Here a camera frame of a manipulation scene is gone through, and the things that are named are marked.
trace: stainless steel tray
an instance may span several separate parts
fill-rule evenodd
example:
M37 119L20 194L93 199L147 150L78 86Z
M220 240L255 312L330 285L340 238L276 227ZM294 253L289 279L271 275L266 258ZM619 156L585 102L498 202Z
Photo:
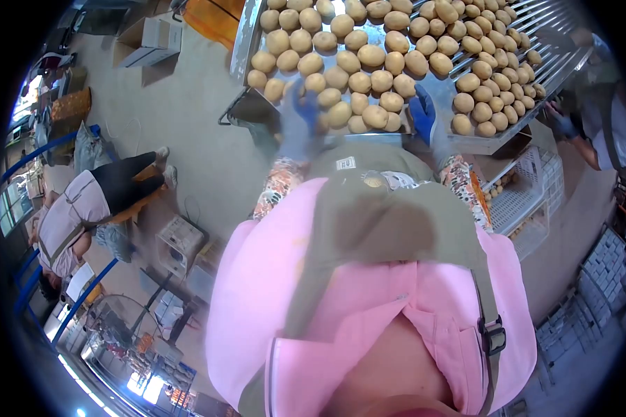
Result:
M343 14L345 12L345 5L342 0L332 1L336 14ZM425 0L413 2L415 8L410 18L414 19L419 16L419 8L424 4ZM517 13L517 20L513 21L508 28L513 27L518 31L526 32L531 38L531 48L538 51L543 59L542 64L534 66L535 81L540 83L548 91L553 93L568 76L576 70L579 70L581 66L591 55L590 49L578 49L574 53L558 55L554 54L550 50L550 46L543 45L538 42L535 32L543 26L554 27L560 30L562 33L568 33L576 28L578 22L576 21L576 12L571 9L565 0L522 0L511 5L511 7ZM267 9L266 0L247 0L243 8L242 19L239 24L237 32L234 51L232 53L232 62L230 63L231 75L241 82L246 84L246 75L250 71L250 58L260 49L265 49L265 36L266 34L259 27L259 15L261 12ZM322 30L330 31L329 22L331 19L323 18ZM361 28L368 34L368 43L375 44L377 46L384 47L385 31L383 29L382 19L367 19ZM410 42L410 50L415 48L414 40L407 36ZM343 43L338 44L338 50L345 49ZM525 60L526 50L518 49L516 55L520 62ZM323 51L317 51L322 57L325 71L336 64L336 53L325 53ZM540 112L544 100L539 100L533 109L526 112L523 117L520 117L519 121L510 126L505 131L498 133L492 138L482 138L477 136L460 136L452 132L450 122L452 120L454 109L452 107L452 99L457 94L455 88L455 81L462 75L468 73L471 70L471 63L474 58L472 55L460 51L452 58L454 65L450 75L442 78L433 71L429 71L425 77L417 77L409 73L417 83L425 87L427 92L432 95L434 105L436 106L436 125L434 126L435 136L448 136L452 143L454 143L457 149L463 154L483 154L491 155L498 150L505 142L512 138L518 131L524 128L527 123L532 121L536 114ZM297 71L290 71L282 73L276 71L273 77L290 81L297 79L299 73ZM343 93L342 99L344 101L350 100L350 91L348 89ZM378 103L378 97L369 97L371 104ZM274 104L275 108L280 107L280 103ZM405 112L401 112L402 120L405 119ZM347 129L340 131L331 131L330 135L346 135L347 139L351 140L376 140L381 138L390 137L392 142L405 142L410 143L411 149L413 147L422 147L422 150L426 150L426 146L422 141L413 140L412 135L409 134L409 128L407 123L402 128L401 132L397 133L364 133L361 135L348 134Z

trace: pink shirt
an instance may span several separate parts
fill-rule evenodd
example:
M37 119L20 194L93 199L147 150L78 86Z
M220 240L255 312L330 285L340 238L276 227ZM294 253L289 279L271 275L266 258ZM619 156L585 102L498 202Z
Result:
M245 221L234 231L209 313L206 354L214 387L237 408L243 388L266 362L266 415L317 416L343 377L403 313L447 380L456 409L477 414L487 371L479 348L475 284L464 268L430 262L343 265L304 339L278 338L325 181L303 183L262 221ZM517 396L534 370L535 332L512 242L477 225L476 233L507 333L494 412Z
M48 208L46 205L40 211L39 241L53 256L57 248L67 239L67 236L83 221L98 222L111 215L104 193L91 171L80 173L65 189L65 192ZM53 271L61 278L65 278L80 262L72 252L72 245L83 233L73 238L58 258L49 265L47 257L40 248L39 263L42 268Z

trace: white plastic crate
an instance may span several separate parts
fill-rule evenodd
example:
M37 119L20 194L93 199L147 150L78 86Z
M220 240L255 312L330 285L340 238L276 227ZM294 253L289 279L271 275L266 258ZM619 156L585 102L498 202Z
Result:
M177 277L184 278L204 243L204 234L177 215L155 240L160 264Z
M540 163L543 167L545 184L545 200L552 215L561 205L563 199L563 165L557 154L538 148Z
M533 212L526 215L525 218L533 217L532 220L524 223L524 228L513 239L513 245L515 245L515 251L521 262L536 250L549 235L549 210L547 202L542 202ZM519 224L510 230L511 234Z
M519 158L514 166L518 181L510 182L503 192L491 199L491 224L495 233L516 228L543 200L543 178L540 156L535 146Z

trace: concrete floor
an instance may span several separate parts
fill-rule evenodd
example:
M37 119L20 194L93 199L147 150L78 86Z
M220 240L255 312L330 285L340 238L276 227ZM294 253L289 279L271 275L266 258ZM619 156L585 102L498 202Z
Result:
M88 123L99 124L122 157L167 145L171 149L168 163L178 168L175 194L147 207L146 221L140 218L141 256L132 264L119 262L103 280L109 293L125 294L143 304L153 289L152 283L140 282L138 267L150 263L164 272L153 257L155 232L175 212L188 212L203 229L228 238L251 212L270 163L254 146L248 130L217 125L242 88L230 79L227 49L187 25L182 52L172 62L174 72L155 82L141 68L112 68L113 37L77 35L72 50L79 52L77 65L88 70L87 85L93 94ZM564 167L564 201L550 220L545 243L522 262L534 321L550 310L575 279L577 264L613 207L615 172L593 171L565 144L557 150ZM50 171L49 177L62 178L63 174ZM93 244L84 258L99 273L111 255ZM177 346L184 351L183 361L198 370L193 389L220 399L206 376L202 339L202 332L186 329Z

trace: plastic buckle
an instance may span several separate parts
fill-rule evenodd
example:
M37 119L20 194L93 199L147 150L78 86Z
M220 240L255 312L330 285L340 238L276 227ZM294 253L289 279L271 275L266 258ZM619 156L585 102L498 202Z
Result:
M501 350L505 349L505 342L507 340L505 329L503 328L503 321L501 320L501 315L498 315L498 318L493 324L486 325L484 323L484 319L480 318L478 321L478 330L480 331L480 335L483 338L484 351L487 353L487 356L493 356L497 353L501 352ZM491 348L495 344L492 343L495 337L502 336L503 343L500 346L496 346L493 349Z

